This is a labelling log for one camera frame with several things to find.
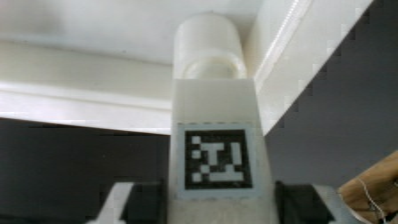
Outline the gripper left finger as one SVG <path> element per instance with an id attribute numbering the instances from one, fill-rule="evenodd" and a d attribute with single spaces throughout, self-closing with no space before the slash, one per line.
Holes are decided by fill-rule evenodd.
<path id="1" fill-rule="evenodd" d="M 117 182 L 87 224 L 163 224 L 163 199 L 159 182 Z"/>

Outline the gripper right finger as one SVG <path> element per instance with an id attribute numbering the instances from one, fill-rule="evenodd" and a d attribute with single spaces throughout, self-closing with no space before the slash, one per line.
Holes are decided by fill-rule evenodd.
<path id="1" fill-rule="evenodd" d="M 334 188 L 275 182 L 278 224 L 358 224 Z"/>

